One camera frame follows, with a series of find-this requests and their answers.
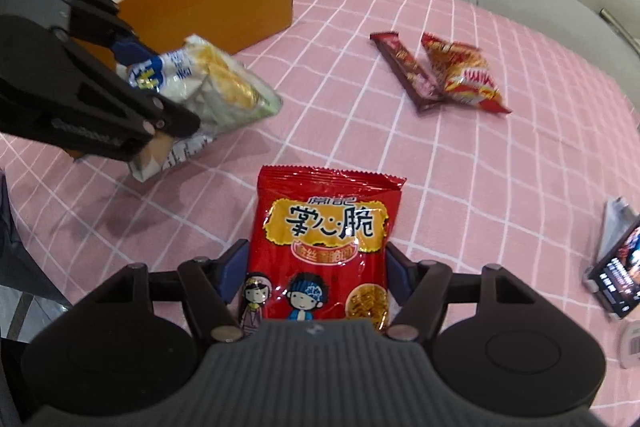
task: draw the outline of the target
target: cartoon girl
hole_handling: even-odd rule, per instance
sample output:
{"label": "cartoon girl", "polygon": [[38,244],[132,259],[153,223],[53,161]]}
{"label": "cartoon girl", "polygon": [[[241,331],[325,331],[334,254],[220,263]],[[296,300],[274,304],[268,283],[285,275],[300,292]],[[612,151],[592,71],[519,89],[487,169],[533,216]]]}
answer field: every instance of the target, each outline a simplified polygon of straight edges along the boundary
{"label": "cartoon girl", "polygon": [[262,308],[271,296],[271,281],[260,272],[252,272],[246,277],[242,295],[246,307],[240,318],[240,327],[246,335],[254,334],[262,322]]}
{"label": "cartoon girl", "polygon": [[287,301],[293,311],[290,321],[312,321],[311,311],[321,308],[329,298],[329,290],[322,278],[314,273],[302,272],[289,282]]}

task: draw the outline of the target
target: snack package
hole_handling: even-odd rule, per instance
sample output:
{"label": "snack package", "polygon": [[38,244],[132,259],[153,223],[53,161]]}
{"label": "snack package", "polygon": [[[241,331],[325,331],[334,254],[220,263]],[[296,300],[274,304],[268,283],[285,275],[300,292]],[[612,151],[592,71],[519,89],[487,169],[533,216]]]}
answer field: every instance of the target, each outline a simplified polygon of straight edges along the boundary
{"label": "snack package", "polygon": [[398,38],[398,32],[372,33],[369,38],[385,57],[391,71],[414,102],[418,113],[444,100],[436,77],[416,62],[414,56]]}
{"label": "snack package", "polygon": [[270,86],[195,35],[184,41],[182,49],[129,68],[127,81],[179,103],[202,122],[196,135],[178,142],[157,133],[129,164],[139,181],[186,161],[217,135],[274,116],[282,108],[282,99]]}
{"label": "snack package", "polygon": [[385,245],[405,180],[372,172],[266,166],[240,324],[369,318],[386,325]]}
{"label": "snack package", "polygon": [[489,112],[511,112],[502,102],[489,63],[479,48],[445,41],[428,33],[422,35],[422,46],[446,96]]}

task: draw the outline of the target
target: checkered tablecloth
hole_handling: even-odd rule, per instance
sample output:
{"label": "checkered tablecloth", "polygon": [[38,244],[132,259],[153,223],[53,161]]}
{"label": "checkered tablecloth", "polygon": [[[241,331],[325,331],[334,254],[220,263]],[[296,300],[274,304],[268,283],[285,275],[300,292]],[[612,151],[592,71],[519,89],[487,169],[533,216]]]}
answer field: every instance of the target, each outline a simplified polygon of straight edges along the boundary
{"label": "checkered tablecloth", "polygon": [[[238,55],[282,94],[282,113],[145,184],[122,163],[73,164],[51,146],[0,135],[21,236],[51,280],[77,301],[133,261],[167,270],[216,257],[250,236],[264,164],[406,176],[396,245],[462,272],[500,263],[532,285],[600,341],[608,367],[594,409],[630,425],[640,373],[620,369],[621,323],[580,286],[607,198],[640,208],[637,118],[616,83],[458,0],[294,0],[294,13],[289,30]],[[479,45],[513,114],[445,105],[417,117],[369,41],[389,29],[418,58],[423,31]],[[473,311],[452,308],[450,321]]]}

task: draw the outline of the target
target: barcode label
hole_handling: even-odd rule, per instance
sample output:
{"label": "barcode label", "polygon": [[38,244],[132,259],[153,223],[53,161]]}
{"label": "barcode label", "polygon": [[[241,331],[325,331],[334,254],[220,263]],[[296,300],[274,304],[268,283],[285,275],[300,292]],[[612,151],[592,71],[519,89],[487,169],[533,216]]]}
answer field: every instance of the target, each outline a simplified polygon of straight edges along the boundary
{"label": "barcode label", "polygon": [[632,355],[640,353],[640,337],[634,337],[629,341],[629,352]]}

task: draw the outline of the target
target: brown snack wrapper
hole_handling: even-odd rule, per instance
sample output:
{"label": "brown snack wrapper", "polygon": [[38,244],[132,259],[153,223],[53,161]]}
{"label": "brown snack wrapper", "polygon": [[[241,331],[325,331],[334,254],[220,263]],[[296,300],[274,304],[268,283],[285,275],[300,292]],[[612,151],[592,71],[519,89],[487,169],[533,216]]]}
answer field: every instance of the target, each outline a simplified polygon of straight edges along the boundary
{"label": "brown snack wrapper", "polygon": [[398,38],[398,32],[372,33],[369,38],[385,57],[409,98],[414,102],[418,113],[444,100],[434,74],[416,62],[415,57]]}

